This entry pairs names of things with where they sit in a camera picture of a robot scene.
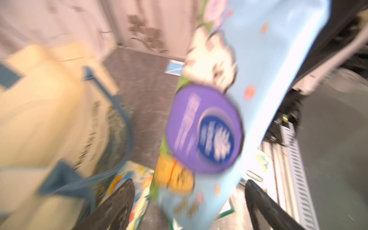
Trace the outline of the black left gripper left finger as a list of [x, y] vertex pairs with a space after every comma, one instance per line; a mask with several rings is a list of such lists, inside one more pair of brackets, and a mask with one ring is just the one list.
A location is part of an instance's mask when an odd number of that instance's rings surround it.
[[75, 230], [125, 230], [134, 205], [135, 186], [125, 181], [92, 214], [74, 227]]

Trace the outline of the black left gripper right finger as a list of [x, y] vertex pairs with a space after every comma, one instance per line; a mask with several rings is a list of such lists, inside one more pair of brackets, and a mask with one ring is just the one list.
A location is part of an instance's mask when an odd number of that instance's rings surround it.
[[256, 182], [248, 180], [245, 200], [254, 230], [303, 230]]

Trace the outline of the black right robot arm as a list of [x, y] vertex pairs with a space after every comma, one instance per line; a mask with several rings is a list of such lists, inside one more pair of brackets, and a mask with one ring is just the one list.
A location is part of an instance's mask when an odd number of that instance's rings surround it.
[[[361, 19], [358, 14], [367, 8], [368, 0], [331, 1], [329, 20], [313, 43], [306, 60], [280, 105], [274, 121], [270, 124], [263, 138], [264, 141], [282, 142], [281, 132], [277, 128], [282, 115], [290, 117], [295, 126], [299, 124], [301, 102], [315, 91], [314, 88], [320, 79], [318, 74], [312, 74], [312, 72], [326, 64], [356, 38], [361, 30], [359, 28]], [[297, 84], [307, 82], [308, 76], [315, 76], [312, 88], [310, 90], [304, 86], [297, 88]]]

